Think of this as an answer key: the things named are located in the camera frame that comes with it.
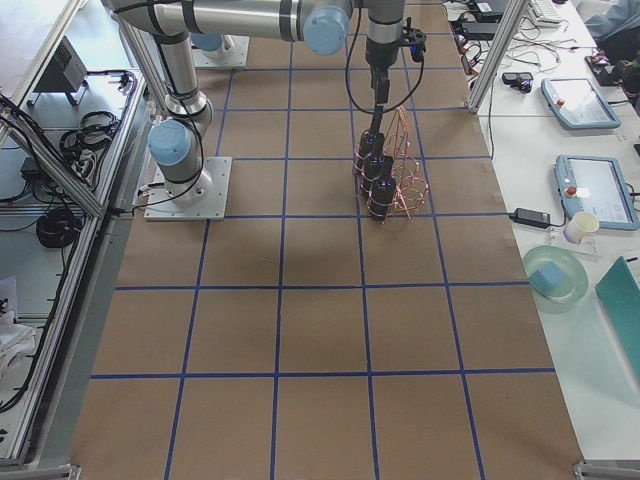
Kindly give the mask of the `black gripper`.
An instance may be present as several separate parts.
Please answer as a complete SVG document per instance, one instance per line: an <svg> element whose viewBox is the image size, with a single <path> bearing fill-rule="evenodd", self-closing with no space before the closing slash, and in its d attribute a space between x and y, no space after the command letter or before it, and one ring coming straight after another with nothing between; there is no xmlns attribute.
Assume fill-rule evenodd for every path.
<svg viewBox="0 0 640 480"><path fill-rule="evenodd" d="M388 69L396 63L399 48L399 40L390 43L378 43L370 38L366 40L365 60L373 75L376 106L384 106L388 103L390 89Z"/></svg>

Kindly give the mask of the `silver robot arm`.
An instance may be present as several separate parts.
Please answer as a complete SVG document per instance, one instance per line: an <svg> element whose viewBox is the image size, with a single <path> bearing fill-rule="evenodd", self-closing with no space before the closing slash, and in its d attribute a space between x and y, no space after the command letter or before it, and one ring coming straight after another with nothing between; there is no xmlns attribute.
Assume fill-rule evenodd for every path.
<svg viewBox="0 0 640 480"><path fill-rule="evenodd" d="M207 194L202 138L212 121L212 105L199 87L191 43L196 36L239 35L303 42L314 53L342 48L354 13L366 12L366 62L374 107L370 130L378 133L388 111L388 70L406 46L410 22L402 1L110 1L124 24L150 34L168 83L169 118L148 141L169 201L191 206Z"/></svg>

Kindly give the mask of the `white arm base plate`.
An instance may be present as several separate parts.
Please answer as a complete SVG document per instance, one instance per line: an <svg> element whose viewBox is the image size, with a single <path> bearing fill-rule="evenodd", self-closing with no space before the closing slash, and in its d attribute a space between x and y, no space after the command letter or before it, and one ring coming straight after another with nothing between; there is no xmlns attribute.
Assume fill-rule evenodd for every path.
<svg viewBox="0 0 640 480"><path fill-rule="evenodd" d="M175 199L172 193L183 193L189 188L189 184L166 183L160 167L157 166L153 182L160 182L161 185L150 190L144 218L149 221L223 220L231 168L231 157L206 157L196 184L187 193Z"/></svg>
<svg viewBox="0 0 640 480"><path fill-rule="evenodd" d="M197 69L244 70L249 38L236 35L192 34L192 54Z"/></svg>

